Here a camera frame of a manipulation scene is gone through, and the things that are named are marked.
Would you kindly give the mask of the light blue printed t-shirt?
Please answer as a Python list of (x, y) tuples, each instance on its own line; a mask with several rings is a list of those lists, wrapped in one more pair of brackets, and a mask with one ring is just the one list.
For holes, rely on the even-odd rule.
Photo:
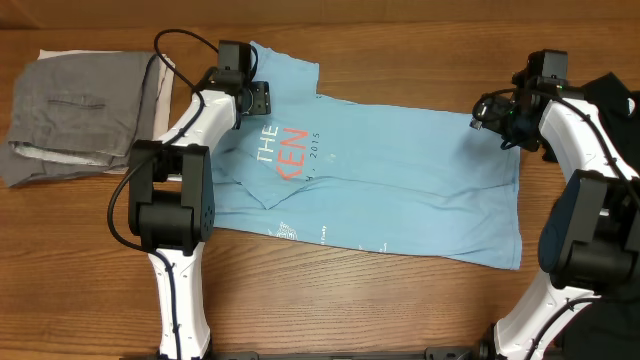
[(520, 266), (520, 153), (466, 114), (317, 92), (319, 66), (259, 47), (271, 112), (212, 157), (220, 228), (326, 246)]

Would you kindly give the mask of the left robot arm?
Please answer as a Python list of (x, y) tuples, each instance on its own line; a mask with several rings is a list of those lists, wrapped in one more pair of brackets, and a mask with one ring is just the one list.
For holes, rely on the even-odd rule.
[(269, 86), (254, 79), (254, 46), (222, 40), (218, 63), (196, 84), (189, 107), (158, 139), (130, 155), (129, 228), (154, 269), (162, 336), (159, 359), (209, 359), (202, 280), (204, 245), (214, 229), (211, 154), (245, 116), (270, 113)]

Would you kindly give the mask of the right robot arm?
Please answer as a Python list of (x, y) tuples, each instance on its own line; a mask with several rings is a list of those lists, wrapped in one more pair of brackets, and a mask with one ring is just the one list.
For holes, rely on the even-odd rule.
[(512, 88), (474, 104), (471, 127), (501, 149), (544, 151), (566, 186), (538, 241), (539, 272), (514, 309), (462, 359), (552, 359), (549, 344), (584, 309), (615, 302), (639, 276), (639, 94), (613, 73), (570, 85), (568, 55), (528, 56)]

